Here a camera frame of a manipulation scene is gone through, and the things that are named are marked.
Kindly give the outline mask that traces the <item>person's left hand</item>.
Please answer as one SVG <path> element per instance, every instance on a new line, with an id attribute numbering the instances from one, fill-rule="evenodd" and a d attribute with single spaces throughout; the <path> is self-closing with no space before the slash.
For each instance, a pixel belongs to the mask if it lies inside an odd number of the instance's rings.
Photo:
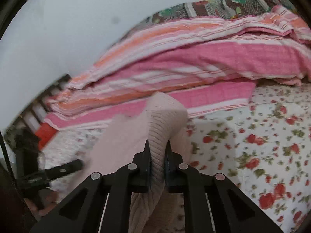
<path id="1" fill-rule="evenodd" d="M 50 188 L 35 192 L 30 199 L 24 199 L 35 218 L 42 218 L 52 211 L 59 203 L 59 192 Z"/>

